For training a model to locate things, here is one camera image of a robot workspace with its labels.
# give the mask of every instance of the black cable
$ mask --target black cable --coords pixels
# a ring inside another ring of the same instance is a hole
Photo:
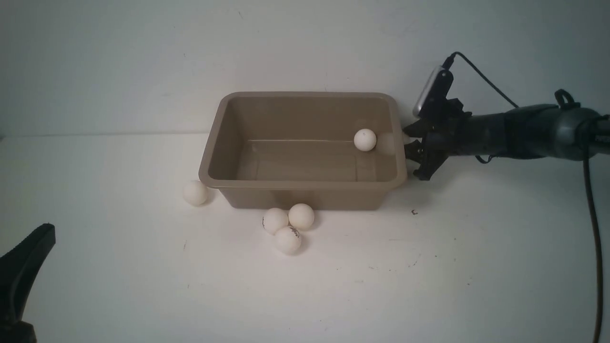
[[[483,78],[483,80],[485,80],[485,82],[488,85],[490,85],[496,92],[498,92],[498,94],[500,94],[502,96],[502,98],[506,99],[506,101],[508,101],[513,107],[515,107],[515,108],[519,107],[513,100],[511,100],[498,87],[496,87],[496,85],[493,84],[493,82],[489,81],[487,76],[483,75],[483,73],[479,70],[479,68],[477,68],[476,65],[468,59],[468,57],[464,56],[463,53],[456,51],[456,52],[452,53],[449,57],[447,57],[447,59],[443,63],[444,69],[448,70],[449,68],[451,68],[451,65],[453,64],[453,60],[455,59],[456,55],[461,57],[464,61],[466,61],[466,63],[468,63],[468,65],[470,65],[476,71],[476,73],[479,74],[479,76],[481,76]],[[494,158],[496,156],[491,156],[491,155],[488,156],[487,161],[485,161],[483,159],[483,157],[481,157],[480,155],[476,155],[475,157],[476,157],[476,160],[479,161],[480,163],[488,164],[489,162],[491,162],[492,158]]]
[[[487,161],[485,161],[485,160],[483,159],[483,157],[481,157],[481,156],[479,156],[479,155],[476,155],[475,157],[476,157],[476,160],[477,160],[477,161],[479,161],[480,163],[482,163],[482,164],[488,164],[489,162],[491,162],[491,161],[492,161],[492,158],[494,158],[495,156],[491,156],[491,155],[490,155],[490,156],[488,156],[488,157],[487,157]]]
[[[589,205],[589,216],[591,217],[591,226],[593,227],[593,238],[595,241],[595,271],[597,274],[597,310],[595,313],[595,331],[593,333],[593,343],[600,341],[601,321],[603,318],[604,309],[604,279],[603,279],[603,260],[601,258],[601,237],[600,225],[597,222],[597,212],[595,210],[595,200],[593,199],[593,190],[591,188],[591,174],[589,170],[589,142],[590,139],[590,123],[596,120],[607,118],[607,116],[596,118],[586,123],[585,136],[583,142],[583,173],[584,173],[584,190],[587,193],[587,204]]]

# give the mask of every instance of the white wall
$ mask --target white wall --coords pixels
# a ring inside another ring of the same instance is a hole
[[[518,104],[609,112],[610,2],[17,1],[0,5],[0,133],[207,131],[239,90],[376,91],[410,113],[454,50]],[[509,108],[466,64],[475,114]]]

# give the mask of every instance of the white table surface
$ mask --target white table surface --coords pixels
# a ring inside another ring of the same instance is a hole
[[[41,342],[590,341],[580,163],[450,159],[378,211],[318,211],[306,249],[287,257],[262,211],[218,192],[201,208],[183,202],[206,139],[0,142],[0,253],[56,226],[24,315]],[[592,161],[606,256],[608,167]]]

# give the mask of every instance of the black object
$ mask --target black object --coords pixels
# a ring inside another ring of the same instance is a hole
[[[43,224],[0,258],[0,342],[36,342],[34,326],[22,322],[27,296],[55,245],[55,226]]]
[[[515,109],[500,114],[473,117],[462,111],[457,99],[447,100],[453,82],[449,68],[461,56],[498,94]],[[596,153],[610,154],[610,115],[601,116],[583,109],[570,93],[555,92],[557,105],[518,107],[496,87],[466,56],[454,52],[432,72],[413,113],[419,121],[403,128],[411,137],[422,138],[404,146],[408,159],[420,164],[414,175],[430,180],[449,156],[474,155],[483,164],[493,157],[535,159],[547,156],[583,161],[584,186],[595,240],[597,310],[593,342],[600,340],[603,320],[603,258],[595,201],[591,187],[589,159]],[[484,160],[479,154],[487,154]]]

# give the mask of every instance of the brown plastic bin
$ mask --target brown plastic bin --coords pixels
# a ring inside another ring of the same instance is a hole
[[[369,152],[353,143],[364,128],[378,137]],[[230,94],[199,167],[231,206],[258,209],[377,209],[406,175],[397,105],[381,93]]]

